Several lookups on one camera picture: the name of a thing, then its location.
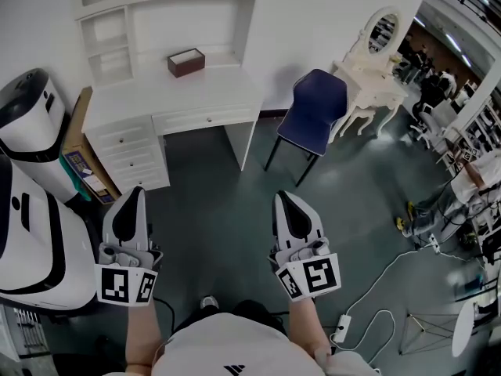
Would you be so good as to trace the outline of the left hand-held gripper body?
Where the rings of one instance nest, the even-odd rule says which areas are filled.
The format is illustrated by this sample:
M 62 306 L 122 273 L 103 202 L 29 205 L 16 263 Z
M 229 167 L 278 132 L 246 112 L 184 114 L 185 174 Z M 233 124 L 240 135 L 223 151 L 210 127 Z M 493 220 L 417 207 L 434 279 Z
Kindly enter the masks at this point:
M 144 307 L 153 297 L 163 252 L 145 226 L 128 241 L 107 233 L 99 244 L 95 264 L 97 299 L 106 304 Z

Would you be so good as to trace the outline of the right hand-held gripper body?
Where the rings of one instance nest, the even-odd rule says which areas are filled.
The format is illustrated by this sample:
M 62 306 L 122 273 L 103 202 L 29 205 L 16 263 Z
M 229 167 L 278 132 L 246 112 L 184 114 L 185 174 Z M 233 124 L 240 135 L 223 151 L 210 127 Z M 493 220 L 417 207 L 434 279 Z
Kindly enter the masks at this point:
M 315 298 L 341 287 L 337 254 L 330 251 L 326 237 L 273 252 L 268 260 L 291 301 Z

